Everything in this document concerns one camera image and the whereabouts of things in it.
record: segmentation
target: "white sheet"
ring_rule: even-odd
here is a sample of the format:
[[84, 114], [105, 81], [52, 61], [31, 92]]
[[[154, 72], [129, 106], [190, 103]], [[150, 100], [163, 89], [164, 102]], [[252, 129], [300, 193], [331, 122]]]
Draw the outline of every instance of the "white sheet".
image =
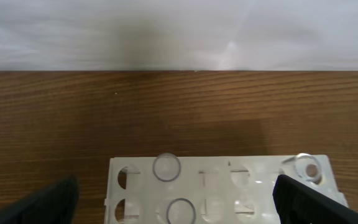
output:
[[0, 70], [358, 70], [358, 0], [0, 0]]

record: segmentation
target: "wood grain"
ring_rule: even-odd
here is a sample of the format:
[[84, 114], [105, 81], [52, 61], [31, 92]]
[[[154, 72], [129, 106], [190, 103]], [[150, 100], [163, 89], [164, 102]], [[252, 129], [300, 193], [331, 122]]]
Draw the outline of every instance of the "wood grain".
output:
[[68, 174], [103, 223], [109, 158], [327, 154], [358, 212], [358, 72], [0, 72], [0, 208]]

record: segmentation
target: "black object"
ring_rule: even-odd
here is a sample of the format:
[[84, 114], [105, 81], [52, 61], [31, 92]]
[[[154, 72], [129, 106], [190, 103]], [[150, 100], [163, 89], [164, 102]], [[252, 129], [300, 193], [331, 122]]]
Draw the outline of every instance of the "black object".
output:
[[75, 177], [67, 177], [0, 210], [0, 224], [69, 224], [78, 201]]
[[358, 224], [358, 213], [286, 175], [277, 178], [273, 199], [282, 224]]

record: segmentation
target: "brown wooden surface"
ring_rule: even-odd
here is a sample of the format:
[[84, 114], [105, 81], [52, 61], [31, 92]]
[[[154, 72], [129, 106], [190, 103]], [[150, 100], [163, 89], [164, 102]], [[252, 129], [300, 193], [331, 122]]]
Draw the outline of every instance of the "brown wooden surface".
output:
[[103, 223], [109, 158], [327, 154], [358, 212], [358, 72], [0, 73], [0, 208], [68, 174]]

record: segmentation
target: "wooden table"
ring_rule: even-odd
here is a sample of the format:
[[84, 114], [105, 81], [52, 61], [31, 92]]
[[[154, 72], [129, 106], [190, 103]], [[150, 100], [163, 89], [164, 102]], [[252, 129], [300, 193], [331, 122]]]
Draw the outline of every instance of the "wooden table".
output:
[[0, 73], [0, 208], [68, 174], [103, 223], [109, 158], [327, 154], [358, 212], [358, 72]]

